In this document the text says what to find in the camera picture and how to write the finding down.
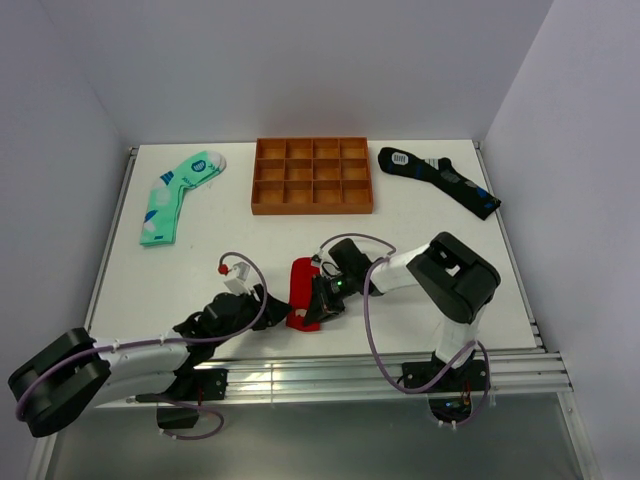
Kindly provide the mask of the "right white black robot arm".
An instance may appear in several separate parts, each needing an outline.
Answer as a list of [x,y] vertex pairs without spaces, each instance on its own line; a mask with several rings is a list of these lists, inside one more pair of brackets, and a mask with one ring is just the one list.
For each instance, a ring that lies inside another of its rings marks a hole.
[[342,314],[345,299],[360,294],[383,296],[395,290],[421,287],[444,317],[433,357],[435,383],[452,390],[468,374],[474,356],[481,315],[501,283],[498,271],[449,232],[427,244],[399,253],[390,243],[379,260],[371,260],[354,239],[356,233],[336,235],[321,244],[311,263],[319,266],[327,254],[337,268],[333,276],[317,274],[311,280],[310,304],[303,324],[320,324]]

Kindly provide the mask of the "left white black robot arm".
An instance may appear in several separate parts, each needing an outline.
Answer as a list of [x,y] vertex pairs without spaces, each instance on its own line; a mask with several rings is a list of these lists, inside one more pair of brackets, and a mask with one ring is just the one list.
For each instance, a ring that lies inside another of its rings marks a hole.
[[276,326],[293,310],[257,285],[220,293],[202,310],[152,339],[100,341],[69,330],[14,371],[16,417],[35,438],[57,433],[85,410],[126,397],[193,398],[198,365],[227,340]]

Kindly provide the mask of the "red santa sock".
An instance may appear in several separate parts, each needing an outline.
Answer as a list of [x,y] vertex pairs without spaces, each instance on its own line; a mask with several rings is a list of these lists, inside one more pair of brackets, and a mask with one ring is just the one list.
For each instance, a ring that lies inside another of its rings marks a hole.
[[312,278],[319,273],[319,268],[312,264],[310,257],[301,257],[293,261],[289,282],[289,305],[292,310],[287,315],[286,326],[300,332],[317,332],[319,323],[304,323],[307,310],[311,304]]

